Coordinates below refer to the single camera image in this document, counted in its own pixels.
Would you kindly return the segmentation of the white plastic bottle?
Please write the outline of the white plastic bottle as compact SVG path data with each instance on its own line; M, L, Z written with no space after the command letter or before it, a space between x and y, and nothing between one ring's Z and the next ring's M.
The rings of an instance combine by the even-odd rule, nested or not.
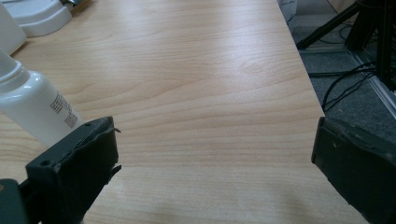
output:
M0 112L48 147L84 123L78 112L42 74L25 69L2 49Z

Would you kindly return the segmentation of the white container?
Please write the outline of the white container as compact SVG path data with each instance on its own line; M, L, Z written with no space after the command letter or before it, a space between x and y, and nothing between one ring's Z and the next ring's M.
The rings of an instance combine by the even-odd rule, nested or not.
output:
M11 55L17 51L25 41L25 32L0 1L0 49Z

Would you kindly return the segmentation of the black tripod stand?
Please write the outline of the black tripod stand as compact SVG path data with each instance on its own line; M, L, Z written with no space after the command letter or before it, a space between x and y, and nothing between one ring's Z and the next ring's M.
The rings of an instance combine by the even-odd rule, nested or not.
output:
M393 24L396 22L396 0L354 0L354 3L316 29L311 35L296 44L297 49L306 49L344 21L357 16L349 35L346 47L349 50L362 50L377 32L376 74L389 88L396 91L396 75L391 73L391 43Z

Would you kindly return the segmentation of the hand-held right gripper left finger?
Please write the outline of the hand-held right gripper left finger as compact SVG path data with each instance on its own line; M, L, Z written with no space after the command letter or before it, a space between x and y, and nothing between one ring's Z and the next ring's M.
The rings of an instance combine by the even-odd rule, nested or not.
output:
M33 223L80 224L121 169L111 117L89 121L26 165Z

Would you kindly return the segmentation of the metal floor rail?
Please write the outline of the metal floor rail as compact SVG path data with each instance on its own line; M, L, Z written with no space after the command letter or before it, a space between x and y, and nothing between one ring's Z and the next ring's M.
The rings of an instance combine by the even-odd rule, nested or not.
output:
M373 62L375 60L375 56L366 51L350 51L349 54L358 64ZM382 104L396 120L396 92L390 91L388 87L383 84L377 77L371 77L369 79L369 84L382 102Z

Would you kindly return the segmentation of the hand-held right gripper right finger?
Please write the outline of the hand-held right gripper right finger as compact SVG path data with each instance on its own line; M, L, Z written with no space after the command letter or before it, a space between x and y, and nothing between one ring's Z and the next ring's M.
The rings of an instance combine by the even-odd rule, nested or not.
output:
M396 146L354 124L322 117L311 161L370 224L396 224Z

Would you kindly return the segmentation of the white plastic base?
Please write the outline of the white plastic base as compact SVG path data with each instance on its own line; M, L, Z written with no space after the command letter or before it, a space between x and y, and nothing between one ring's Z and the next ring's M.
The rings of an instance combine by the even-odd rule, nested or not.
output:
M49 35L72 19L60 0L1 0L1 3L27 37Z

